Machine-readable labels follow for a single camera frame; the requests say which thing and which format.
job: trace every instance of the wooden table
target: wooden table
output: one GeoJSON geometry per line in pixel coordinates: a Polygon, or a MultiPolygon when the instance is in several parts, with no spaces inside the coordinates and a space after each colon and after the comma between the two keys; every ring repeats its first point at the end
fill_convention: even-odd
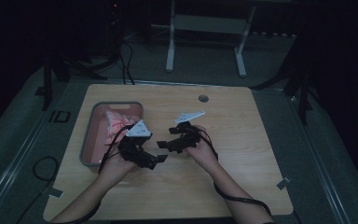
{"type": "Polygon", "coordinates": [[[96,174],[79,160],[92,108],[100,102],[137,101],[144,107],[144,122],[153,136],[144,149],[153,155],[169,154],[154,170],[128,174],[103,199],[92,219],[161,219],[230,217],[212,179],[185,153],[169,153],[157,141],[171,141],[168,129],[180,113],[205,111],[191,120],[206,128],[220,163],[254,198],[266,203],[273,215],[293,211],[286,189],[277,184],[282,175],[272,152],[254,97],[247,88],[200,86],[91,85],[54,184],[63,191],[50,197],[44,212],[51,220],[80,194],[96,174]],[[202,103],[200,95],[209,101],[202,103]]]}

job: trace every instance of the hand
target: hand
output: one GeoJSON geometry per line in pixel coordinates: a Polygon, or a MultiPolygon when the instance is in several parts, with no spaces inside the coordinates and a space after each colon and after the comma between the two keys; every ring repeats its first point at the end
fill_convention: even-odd
{"type": "MultiPolygon", "coordinates": [[[[206,134],[206,130],[204,127],[199,125],[194,125],[194,127],[202,130],[200,134],[208,139],[206,134]]],[[[202,167],[206,172],[210,173],[213,168],[220,166],[217,158],[215,157],[213,150],[211,147],[201,138],[201,140],[197,143],[196,147],[188,147],[185,148],[185,152],[194,159],[194,161],[202,167]]]]}
{"type": "Polygon", "coordinates": [[[121,157],[117,146],[114,146],[110,155],[114,156],[106,161],[97,178],[111,189],[114,185],[120,182],[127,173],[138,168],[138,165],[132,161],[125,161],[121,157]]]}

